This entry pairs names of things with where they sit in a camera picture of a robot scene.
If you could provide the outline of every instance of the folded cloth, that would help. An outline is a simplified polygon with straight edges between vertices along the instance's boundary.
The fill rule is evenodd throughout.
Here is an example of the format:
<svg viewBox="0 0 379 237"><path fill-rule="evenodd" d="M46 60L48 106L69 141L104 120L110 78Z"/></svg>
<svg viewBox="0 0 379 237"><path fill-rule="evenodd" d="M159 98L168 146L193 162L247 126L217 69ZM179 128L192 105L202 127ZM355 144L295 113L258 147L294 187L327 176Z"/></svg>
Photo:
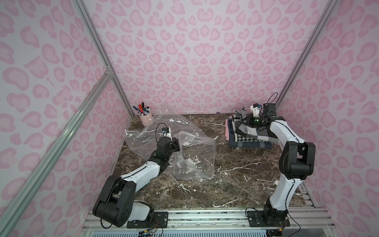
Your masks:
<svg viewBox="0 0 379 237"><path fill-rule="evenodd" d="M235 115L233 115L233 130L235 132L235 142L238 141L269 141L271 143L278 144L279 139L272 133L270 132L270 136L268 135L267 129L265 127L262 127L260 129L256 129L254 127L249 127L244 124L243 121L241 121L242 117L245 117L244 119L246 120L246 115L240 114L238 111L235 110ZM245 128L244 131L247 131L248 133L244 133L241 130L241 127Z"/></svg>
<svg viewBox="0 0 379 237"><path fill-rule="evenodd" d="M266 148L272 149L273 145L271 142L267 141L247 141L247 142L235 142L233 130L233 121L232 119L228 119L228 128L229 128L229 146L231 147L239 147L239 148Z"/></svg>
<svg viewBox="0 0 379 237"><path fill-rule="evenodd" d="M228 119L225 119L225 138L229 141L229 127L228 127Z"/></svg>

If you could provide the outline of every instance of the pink pen cup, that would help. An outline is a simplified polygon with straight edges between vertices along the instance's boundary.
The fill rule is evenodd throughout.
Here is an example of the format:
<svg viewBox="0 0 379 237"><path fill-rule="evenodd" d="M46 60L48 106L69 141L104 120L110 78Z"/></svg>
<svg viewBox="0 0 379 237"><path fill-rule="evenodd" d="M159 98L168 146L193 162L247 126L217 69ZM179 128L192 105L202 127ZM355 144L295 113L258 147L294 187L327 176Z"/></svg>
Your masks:
<svg viewBox="0 0 379 237"><path fill-rule="evenodd" d="M152 124L154 122L152 113L148 113L147 115L139 115L139 119L141 120L143 126Z"/></svg>

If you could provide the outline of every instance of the metal mounting plate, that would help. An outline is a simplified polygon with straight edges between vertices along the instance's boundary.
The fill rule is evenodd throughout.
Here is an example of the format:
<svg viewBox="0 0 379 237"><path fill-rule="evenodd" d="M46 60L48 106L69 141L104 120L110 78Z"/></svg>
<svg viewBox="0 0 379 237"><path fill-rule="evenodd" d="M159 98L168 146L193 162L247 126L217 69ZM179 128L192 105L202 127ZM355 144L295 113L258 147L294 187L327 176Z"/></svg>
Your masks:
<svg viewBox="0 0 379 237"><path fill-rule="evenodd" d="M249 218L249 225L250 227L273 227L273 226L278 226L278 227L283 227L283 226L290 226L290 221L288 218L284 221L282 221L280 218L277 219L277 222L273 225L267 225L263 219L262 219L262 214L263 211L247 211L246 215Z"/></svg>

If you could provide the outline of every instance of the marble tabletop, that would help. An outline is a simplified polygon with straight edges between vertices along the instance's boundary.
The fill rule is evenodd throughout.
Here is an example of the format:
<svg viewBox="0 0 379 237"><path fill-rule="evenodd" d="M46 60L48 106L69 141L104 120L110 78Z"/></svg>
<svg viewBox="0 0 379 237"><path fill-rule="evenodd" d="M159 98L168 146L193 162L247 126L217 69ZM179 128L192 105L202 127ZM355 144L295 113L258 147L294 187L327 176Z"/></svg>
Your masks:
<svg viewBox="0 0 379 237"><path fill-rule="evenodd" d="M175 180L162 174L142 188L135 200L154 208L209 208L263 206L272 195L280 177L279 145L273 149L231 148L225 139L225 119L231 114L184 115L202 129L208 137L217 138L214 178ZM129 130L142 130L134 117ZM140 167L145 160L131 152L124 143L113 174L121 175ZM304 205L300 195L294 195L291 205Z"/></svg>

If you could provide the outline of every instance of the navy blue cloth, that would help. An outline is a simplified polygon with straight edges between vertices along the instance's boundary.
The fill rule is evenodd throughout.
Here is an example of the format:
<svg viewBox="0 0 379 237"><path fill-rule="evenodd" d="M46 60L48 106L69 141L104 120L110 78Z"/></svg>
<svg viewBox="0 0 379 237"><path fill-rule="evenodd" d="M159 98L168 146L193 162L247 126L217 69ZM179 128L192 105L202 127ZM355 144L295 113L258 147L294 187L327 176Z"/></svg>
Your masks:
<svg viewBox="0 0 379 237"><path fill-rule="evenodd" d="M232 120L228 119L229 128L229 146L240 147L240 148L266 148L272 149L273 145L268 141L247 141L247 142L235 142L234 141L234 130L232 125Z"/></svg>

